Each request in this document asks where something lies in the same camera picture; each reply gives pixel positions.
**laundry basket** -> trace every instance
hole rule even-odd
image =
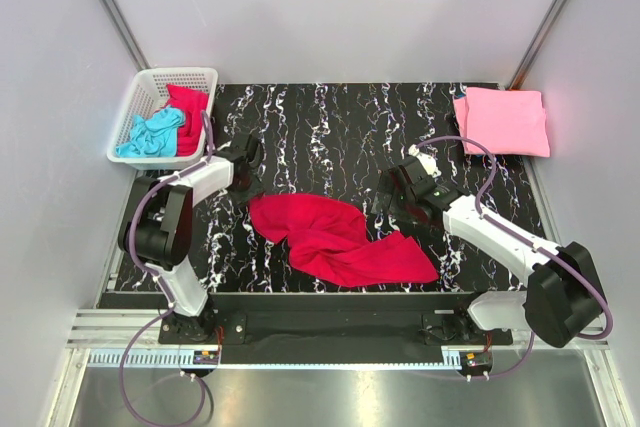
[[[118,125],[114,131],[107,157],[111,162],[128,164],[138,170],[181,170],[194,164],[204,151],[204,129],[196,151],[185,157],[118,157],[116,147],[129,141],[129,132],[133,125],[133,116],[145,119],[164,107],[169,100],[167,84],[180,85],[209,94],[207,114],[211,115],[213,99],[218,83],[218,73],[206,67],[180,67],[149,69],[138,72],[133,78],[127,96],[122,104]]]

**gray wall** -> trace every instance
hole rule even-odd
[[[105,152],[135,71],[97,0],[0,2],[0,424],[34,426],[127,195]]]
[[[507,82],[551,0],[118,2],[151,64],[221,82]]]
[[[589,247],[615,315],[611,347],[640,414],[640,3],[571,0],[525,87],[543,92],[551,155],[535,166],[560,236]]]

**crumpled red cloth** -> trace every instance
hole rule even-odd
[[[169,100],[165,104],[184,112],[184,125],[178,128],[178,149],[176,155],[184,157],[195,153],[202,134],[200,112],[207,108],[209,95],[199,90],[180,85],[167,84]]]
[[[416,241],[394,232],[370,242],[356,207],[310,194],[268,195],[249,205],[251,222],[268,240],[287,239],[295,269],[343,287],[433,282],[438,273]]]

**metal floor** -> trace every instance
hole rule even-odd
[[[516,360],[495,352],[498,372]],[[128,369],[126,385],[138,411],[158,423],[194,412],[199,389],[183,379],[150,386],[168,370]],[[231,371],[206,378],[215,400],[194,426],[604,426],[583,356],[534,351],[506,379],[467,384],[414,372]],[[75,427],[138,424],[126,411],[114,368],[89,368],[71,423]]]

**blue cloth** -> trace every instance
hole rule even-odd
[[[159,110],[149,120],[133,117],[130,142],[116,147],[118,157],[173,157],[178,150],[178,127],[184,112],[173,107]]]

